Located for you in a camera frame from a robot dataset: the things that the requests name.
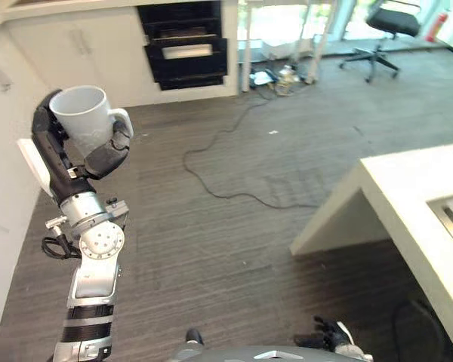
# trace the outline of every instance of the mug handle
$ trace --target mug handle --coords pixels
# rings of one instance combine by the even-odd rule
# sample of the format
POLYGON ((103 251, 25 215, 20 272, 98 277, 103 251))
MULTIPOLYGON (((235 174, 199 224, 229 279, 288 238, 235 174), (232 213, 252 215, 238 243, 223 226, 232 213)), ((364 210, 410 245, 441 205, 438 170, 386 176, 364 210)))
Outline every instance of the mug handle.
POLYGON ((129 119, 129 114, 122 108, 110 109, 107 111, 107 115, 113 115, 114 117, 120 118, 122 123, 126 125, 126 128, 131 135, 131 138, 134 136, 133 125, 131 123, 131 119, 129 119))

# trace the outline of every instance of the chair base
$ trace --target chair base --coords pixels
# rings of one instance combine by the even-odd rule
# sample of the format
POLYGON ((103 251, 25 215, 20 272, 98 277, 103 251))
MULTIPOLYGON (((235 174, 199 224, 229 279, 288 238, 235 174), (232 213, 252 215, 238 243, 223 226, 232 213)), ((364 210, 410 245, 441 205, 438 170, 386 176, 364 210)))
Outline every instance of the chair base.
POLYGON ((354 55, 344 59, 342 63, 339 64, 339 68, 341 69, 344 68, 344 65, 348 62, 357 62, 360 60, 369 60, 369 63, 371 64, 371 72, 369 73, 369 76, 365 79, 365 81, 368 83, 371 83, 372 80, 374 79, 374 76, 376 74, 377 63, 380 63, 383 66, 387 66, 388 68, 394 70, 394 73, 392 75, 393 78, 396 78, 398 76, 399 68, 386 59, 386 52, 381 50, 380 45, 376 47, 375 51, 367 51, 358 48, 354 49, 354 55))

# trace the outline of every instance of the black cable harness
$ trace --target black cable harness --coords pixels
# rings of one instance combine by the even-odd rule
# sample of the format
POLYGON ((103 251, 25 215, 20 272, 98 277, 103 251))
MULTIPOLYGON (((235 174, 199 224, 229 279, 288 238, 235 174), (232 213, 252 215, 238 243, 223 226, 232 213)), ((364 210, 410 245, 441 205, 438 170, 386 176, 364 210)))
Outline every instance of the black cable harness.
MULTIPOLYGON (((272 102, 272 101, 277 99, 277 97, 272 97, 272 98, 265 97, 259 90, 257 90, 257 93, 260 95, 260 97, 264 98, 266 100, 266 102, 261 103, 261 104, 254 104, 253 106, 249 106, 238 117, 238 119, 236 120, 236 122, 233 125, 233 127, 231 127, 230 129, 219 130, 213 136, 213 138, 211 139, 210 143, 206 147, 203 147, 201 149, 191 149, 189 151, 184 152, 183 153, 183 159, 182 159, 183 169, 186 172, 191 173, 202 184, 203 189, 208 194, 210 194, 211 196, 214 196, 216 198, 229 200, 231 198, 237 198, 237 197, 245 196, 245 197, 248 197, 248 198, 253 198, 254 200, 260 202, 263 206, 270 207, 270 208, 273 208, 273 209, 276 209, 276 210, 287 210, 287 209, 294 209, 294 208, 317 208, 317 207, 319 207, 319 205, 316 205, 316 204, 291 204, 291 205, 288 205, 288 206, 277 206, 277 205, 269 204, 268 202, 265 202, 262 199, 260 199, 258 196, 250 194, 248 192, 239 192, 239 193, 231 194, 231 195, 219 195, 219 194, 211 191, 210 188, 208 187, 208 185, 206 184, 206 182, 203 180, 203 178, 196 171, 194 171, 190 166, 188 166, 187 159, 188 159, 189 155, 192 155, 192 154, 195 154, 195 153, 203 153, 203 152, 208 151, 218 141, 218 138, 219 138, 219 136, 222 133, 234 133, 239 128, 240 124, 243 122, 243 120, 246 118, 246 116, 248 115, 248 113, 252 109, 266 106, 270 102, 272 102)), ((300 93, 302 93, 302 92, 301 91, 297 91, 294 94, 300 94, 300 93)))
POLYGON ((61 234, 55 238, 52 238, 50 236, 46 236, 45 238, 42 239, 42 245, 41 245, 42 251, 44 252, 45 255, 52 259, 70 259, 70 258, 76 258, 76 259, 82 259, 81 251, 79 248, 75 247, 72 245, 72 242, 68 242, 67 238, 64 234, 61 234), (56 247, 59 247, 62 249, 62 253, 58 253, 55 251, 51 245, 55 245, 56 247))

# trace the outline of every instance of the gray carpet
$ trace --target gray carpet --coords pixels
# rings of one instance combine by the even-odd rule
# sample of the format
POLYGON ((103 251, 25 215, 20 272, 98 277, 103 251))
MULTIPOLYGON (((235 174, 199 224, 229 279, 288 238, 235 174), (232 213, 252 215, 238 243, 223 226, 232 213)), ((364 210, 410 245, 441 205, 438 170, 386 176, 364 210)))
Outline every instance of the gray carpet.
MULTIPOLYGON (((222 195, 320 204, 359 158, 453 143, 453 54, 390 59, 399 78, 380 67, 372 85, 366 63, 340 70, 338 60, 323 61, 317 84, 253 109, 190 165, 222 195)), ((288 245, 315 209, 217 200, 181 167, 186 150, 262 102, 252 93, 128 110, 131 157, 95 183, 102 198, 117 195, 131 209, 109 360, 163 361, 190 326, 211 348, 291 345, 315 314, 345 321, 376 361, 394 360, 392 309, 422 291, 390 241, 292 259, 288 245)), ((0 361, 46 360, 54 349, 76 264, 40 251, 44 222, 56 215, 42 194, 2 318, 0 361)), ((409 313, 400 324, 405 360, 429 360, 430 325, 409 313)))

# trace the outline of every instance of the fire extinguisher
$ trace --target fire extinguisher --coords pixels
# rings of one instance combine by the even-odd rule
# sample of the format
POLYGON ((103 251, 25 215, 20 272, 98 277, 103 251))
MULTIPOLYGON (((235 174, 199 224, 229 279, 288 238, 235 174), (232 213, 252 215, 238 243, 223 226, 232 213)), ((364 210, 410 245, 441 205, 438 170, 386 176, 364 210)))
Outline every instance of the fire extinguisher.
POLYGON ((439 30, 441 29, 442 25, 448 19, 448 13, 441 13, 436 18, 435 23, 431 26, 428 35, 426 35, 426 40, 431 41, 432 43, 435 41, 436 35, 438 34, 439 30))

